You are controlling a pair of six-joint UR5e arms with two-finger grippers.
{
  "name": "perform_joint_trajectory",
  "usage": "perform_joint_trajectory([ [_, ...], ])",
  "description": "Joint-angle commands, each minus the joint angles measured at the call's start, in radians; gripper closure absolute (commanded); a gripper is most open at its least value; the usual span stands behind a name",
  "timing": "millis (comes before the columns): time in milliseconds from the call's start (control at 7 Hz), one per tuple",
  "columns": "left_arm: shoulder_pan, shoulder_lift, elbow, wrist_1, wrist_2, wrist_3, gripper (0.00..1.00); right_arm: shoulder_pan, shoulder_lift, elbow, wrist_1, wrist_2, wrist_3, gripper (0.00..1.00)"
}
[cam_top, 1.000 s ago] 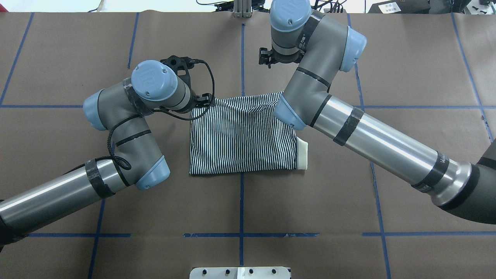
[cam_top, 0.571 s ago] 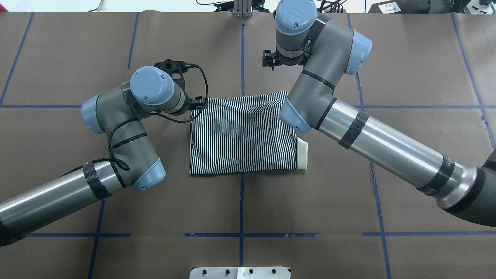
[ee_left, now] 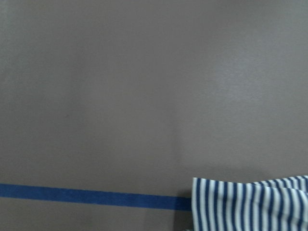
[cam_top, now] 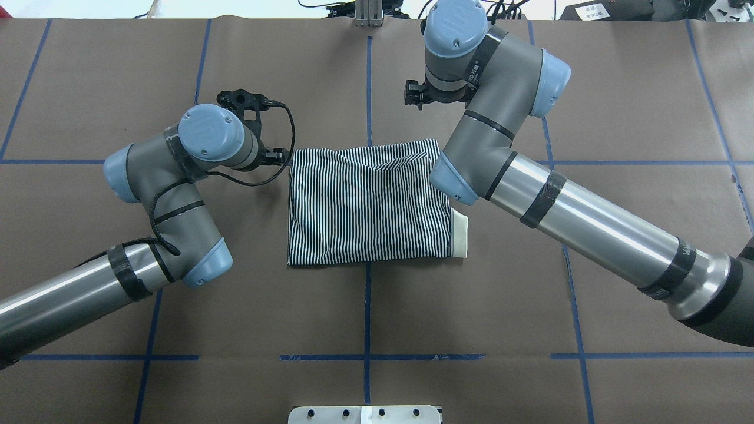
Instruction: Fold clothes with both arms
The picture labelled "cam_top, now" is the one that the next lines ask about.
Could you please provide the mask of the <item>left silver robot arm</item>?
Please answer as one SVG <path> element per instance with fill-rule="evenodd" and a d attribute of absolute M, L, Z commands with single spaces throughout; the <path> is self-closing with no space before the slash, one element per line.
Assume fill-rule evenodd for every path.
<path fill-rule="evenodd" d="M 146 141 L 110 155 L 103 174 L 118 198 L 142 207 L 147 233 L 111 244 L 58 276 L 2 301 L 2 368 L 164 287 L 200 287 L 234 260 L 197 185 L 228 171 L 272 166 L 271 183 L 293 161 L 296 126 L 285 148 L 266 147 L 247 107 L 199 104 Z"/>

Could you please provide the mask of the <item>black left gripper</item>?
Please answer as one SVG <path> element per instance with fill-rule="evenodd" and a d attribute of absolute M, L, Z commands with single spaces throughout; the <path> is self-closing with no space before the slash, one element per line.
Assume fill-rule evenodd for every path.
<path fill-rule="evenodd" d="M 292 152 L 287 148 L 262 148 L 259 153 L 260 165 L 285 167 L 291 161 Z"/>

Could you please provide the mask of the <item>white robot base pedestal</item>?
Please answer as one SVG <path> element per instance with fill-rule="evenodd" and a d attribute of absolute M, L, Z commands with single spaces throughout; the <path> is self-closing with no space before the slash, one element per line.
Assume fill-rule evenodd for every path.
<path fill-rule="evenodd" d="M 288 423 L 443 423 L 433 405 L 302 406 L 290 411 Z"/>

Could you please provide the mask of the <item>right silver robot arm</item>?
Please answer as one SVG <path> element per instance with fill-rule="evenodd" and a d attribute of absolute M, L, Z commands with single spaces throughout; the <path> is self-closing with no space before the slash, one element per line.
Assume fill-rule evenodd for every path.
<path fill-rule="evenodd" d="M 431 98 L 474 90 L 431 171 L 437 190 L 490 201 L 665 303 L 681 324 L 752 347 L 752 243 L 737 257 L 703 252 L 512 149 L 525 119 L 543 118 L 562 95 L 568 64 L 488 22 L 478 1 L 437 2 L 423 36 Z"/>

